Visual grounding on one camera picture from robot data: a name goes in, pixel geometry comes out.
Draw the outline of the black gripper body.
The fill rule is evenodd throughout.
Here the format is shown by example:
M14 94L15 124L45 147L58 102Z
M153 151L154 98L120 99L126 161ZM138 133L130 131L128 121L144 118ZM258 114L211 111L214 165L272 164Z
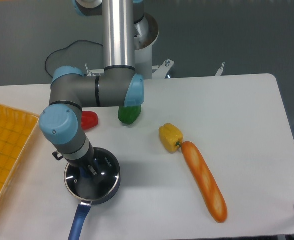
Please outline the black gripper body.
M53 157L60 161L61 159L67 162L74 168L79 168L85 173L85 176L93 176L97 172L97 167L94 166L94 150L78 151L72 154L61 153L58 150L52 153Z

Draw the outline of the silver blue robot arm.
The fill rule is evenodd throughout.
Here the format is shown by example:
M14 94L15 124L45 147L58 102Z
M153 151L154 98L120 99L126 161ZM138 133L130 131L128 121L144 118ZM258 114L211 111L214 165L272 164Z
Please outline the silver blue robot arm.
M48 107L39 127L70 165L95 176L94 148L81 126L83 108L135 107L144 102L144 79L136 72L135 24L144 17L141 0L99 0L104 31L104 74L85 76L78 68L63 66L54 74Z

